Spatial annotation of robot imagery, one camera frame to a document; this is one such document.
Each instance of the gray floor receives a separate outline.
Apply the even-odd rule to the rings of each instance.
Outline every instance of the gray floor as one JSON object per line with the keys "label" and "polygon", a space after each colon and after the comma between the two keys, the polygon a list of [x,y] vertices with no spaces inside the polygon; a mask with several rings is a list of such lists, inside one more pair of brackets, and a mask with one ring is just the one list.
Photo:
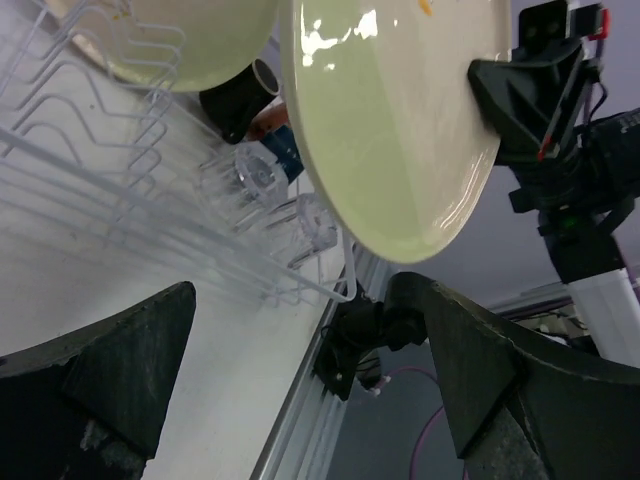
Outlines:
{"label": "gray floor", "polygon": [[[380,352],[382,370],[419,366],[435,373],[427,346]],[[329,480],[402,480],[409,478],[414,444],[429,417],[442,404],[438,387],[419,373],[403,372],[378,398],[354,388],[340,431]],[[446,417],[441,417],[419,457],[418,479],[460,480]]]}

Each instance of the plate rim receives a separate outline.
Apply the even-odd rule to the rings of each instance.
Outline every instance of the plate rim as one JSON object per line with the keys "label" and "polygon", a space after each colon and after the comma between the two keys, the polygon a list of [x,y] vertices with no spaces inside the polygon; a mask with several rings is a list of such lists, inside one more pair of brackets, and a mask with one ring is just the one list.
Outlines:
{"label": "plate rim", "polygon": [[[61,21],[64,19],[64,17],[69,13],[69,11],[71,11],[74,7],[69,7],[67,5],[67,3],[65,2],[65,0],[44,0],[44,3],[47,5],[49,11],[51,12],[51,14],[53,15],[53,17],[55,18],[56,22],[58,22],[58,25],[61,24]],[[189,80],[181,80],[180,76],[178,76],[173,84],[168,88],[169,91],[174,92],[174,93],[189,93],[189,92],[200,92],[203,90],[208,90],[210,88],[215,88],[219,85],[222,85],[223,83],[231,80],[232,78],[234,78],[236,75],[238,75],[240,72],[242,72],[245,68],[247,68],[249,65],[251,65],[251,62],[253,62],[254,60],[256,60],[257,58],[259,58],[260,56],[260,52],[262,52],[262,50],[264,49],[264,47],[268,44],[269,42],[269,38],[271,37],[271,34],[273,32],[273,28],[276,24],[276,20],[278,19],[278,4],[277,3],[273,3],[271,1],[265,1],[264,2],[267,5],[270,5],[270,11],[271,11],[271,21],[269,22],[269,29],[265,29],[265,35],[264,38],[261,37],[261,41],[257,42],[256,41],[256,45],[254,48],[251,49],[251,51],[256,50],[254,53],[251,54],[251,59],[248,61],[248,63],[243,64],[241,67],[239,66],[240,63],[244,63],[244,62],[240,62],[238,59],[239,58],[246,58],[243,57],[241,55],[233,55],[232,58],[235,60],[233,63],[233,68],[229,68],[228,70],[230,72],[235,72],[232,73],[231,75],[209,75],[209,76],[199,76],[198,80],[195,81],[193,80],[194,77],[188,77]],[[188,35],[184,32],[184,30],[182,28],[180,28],[180,30],[184,33],[184,36],[186,38],[186,42],[185,45],[183,45],[183,49],[184,47],[188,44],[189,42],[189,37]],[[122,63],[116,63],[115,65],[112,64],[107,66],[105,65],[105,62],[103,61],[103,57],[100,54],[100,50],[94,46],[93,42],[88,39],[85,35],[83,34],[75,34],[71,41],[73,42],[73,44],[78,47],[78,49],[83,53],[83,55],[85,55],[88,59],[90,59],[95,65],[97,65],[98,67],[102,68],[103,70],[107,71],[110,70],[111,73],[113,74],[113,76],[115,78],[119,78],[127,83],[133,84],[133,85],[141,85],[141,86],[148,86],[149,88],[155,88],[155,87],[162,87],[162,84],[159,85],[151,85],[150,83],[148,83],[148,81],[139,81],[139,79],[141,78],[141,75],[139,73],[136,73],[135,69],[132,68],[127,68],[126,64],[122,64]],[[176,65],[176,70],[179,69],[180,67],[180,62],[177,63]],[[153,76],[144,76],[145,80],[152,80],[154,77]],[[209,81],[206,82],[204,80],[208,80],[211,78],[215,78],[215,82],[214,81]]]}

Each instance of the ceramic plate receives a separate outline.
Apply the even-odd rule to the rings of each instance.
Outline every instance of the ceramic plate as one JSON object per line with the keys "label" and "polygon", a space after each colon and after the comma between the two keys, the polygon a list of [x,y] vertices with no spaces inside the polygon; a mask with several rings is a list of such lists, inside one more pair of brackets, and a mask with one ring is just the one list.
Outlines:
{"label": "ceramic plate", "polygon": [[351,233],[394,262],[460,232],[495,161],[467,81],[508,59],[509,0],[286,0],[285,94],[301,155]]}
{"label": "ceramic plate", "polygon": [[175,81],[164,84],[174,91],[206,90],[240,73],[266,45],[277,9],[273,0],[89,0],[80,11],[78,0],[46,2],[61,23],[79,16],[74,42],[104,66],[102,46],[117,77],[155,84],[177,64]]}

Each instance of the clear plastic piece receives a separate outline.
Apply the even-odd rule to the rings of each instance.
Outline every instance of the clear plastic piece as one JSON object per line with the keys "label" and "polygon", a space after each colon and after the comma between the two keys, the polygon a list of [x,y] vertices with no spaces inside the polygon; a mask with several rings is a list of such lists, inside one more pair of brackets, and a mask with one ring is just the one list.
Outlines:
{"label": "clear plastic piece", "polygon": [[[59,21],[41,0],[0,0],[0,229],[91,261],[177,271],[239,300],[353,298],[348,235],[321,211],[298,217],[298,200],[287,203],[313,190],[306,175],[287,189],[275,157],[224,145],[193,95],[117,78],[108,58],[117,52],[104,48],[114,39],[101,36],[126,42],[127,32],[76,25],[87,8],[102,15],[100,5],[80,0]],[[80,34],[106,70],[72,48]],[[168,76],[180,58],[176,49]],[[296,220],[276,228],[266,219],[283,204]],[[332,226],[314,230],[316,220]]]}
{"label": "clear plastic piece", "polygon": [[338,244],[338,227],[315,193],[303,193],[283,203],[247,232],[256,246],[288,268],[300,268],[307,260]]}
{"label": "clear plastic piece", "polygon": [[202,208],[212,222],[220,221],[234,234],[287,201],[287,176],[275,156],[259,154],[250,145],[241,144],[198,173]]}

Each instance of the black bracket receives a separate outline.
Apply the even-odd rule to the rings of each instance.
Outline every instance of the black bracket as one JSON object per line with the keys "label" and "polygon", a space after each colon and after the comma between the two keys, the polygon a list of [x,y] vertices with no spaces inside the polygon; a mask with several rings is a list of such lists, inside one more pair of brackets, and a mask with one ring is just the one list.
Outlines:
{"label": "black bracket", "polygon": [[431,281],[415,274],[396,275],[384,302],[372,302],[359,289],[352,302],[341,304],[322,330],[323,343],[314,370],[327,388],[342,400],[349,398],[360,361],[371,350],[392,351],[427,338],[421,292]]}
{"label": "black bracket", "polygon": [[601,3],[569,10],[567,0],[554,0],[520,12],[518,43],[535,53],[544,50],[553,40],[606,37],[607,21],[608,13]]}

